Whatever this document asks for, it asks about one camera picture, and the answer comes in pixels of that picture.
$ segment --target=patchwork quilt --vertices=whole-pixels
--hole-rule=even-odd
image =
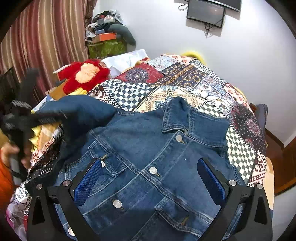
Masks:
[[[180,96],[198,111],[231,122],[226,133],[228,159],[248,186],[263,184],[267,162],[266,142],[246,98],[231,84],[195,58],[163,55],[96,86],[89,93],[98,100],[126,111],[144,113]],[[62,127],[43,150],[32,155],[28,181],[51,171],[59,154]],[[30,197],[24,213],[28,216]]]

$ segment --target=dark blue cloth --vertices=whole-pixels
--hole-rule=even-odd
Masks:
[[[146,113],[117,110],[89,96],[46,102],[41,111],[68,117],[55,185],[106,155],[103,174],[79,207],[101,240],[197,240],[220,209],[198,175],[201,157],[226,179],[245,185],[227,157],[229,120],[200,113],[181,97]],[[122,207],[114,207],[114,200]],[[59,205],[57,210],[69,235]],[[225,237],[240,213],[241,206]]]

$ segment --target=orange clothing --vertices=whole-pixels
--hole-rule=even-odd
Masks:
[[[14,183],[7,166],[0,160],[0,211],[5,210],[14,192]]]

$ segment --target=metal screw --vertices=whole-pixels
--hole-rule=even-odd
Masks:
[[[262,189],[263,188],[263,186],[260,183],[258,183],[256,186],[257,186],[258,189]]]
[[[38,184],[37,186],[36,186],[36,189],[37,190],[40,190],[42,188],[42,184]]]
[[[229,184],[230,184],[231,186],[235,186],[235,185],[237,184],[237,182],[236,182],[235,180],[230,180],[230,181],[229,181]]]
[[[63,181],[63,186],[64,187],[67,187],[67,186],[69,186],[70,185],[70,181],[69,180],[65,180],[65,181]]]

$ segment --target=jacket collar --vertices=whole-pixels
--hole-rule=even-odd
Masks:
[[[201,113],[181,97],[172,99],[164,108],[162,132],[182,130],[203,144],[214,147],[227,145],[228,119]]]

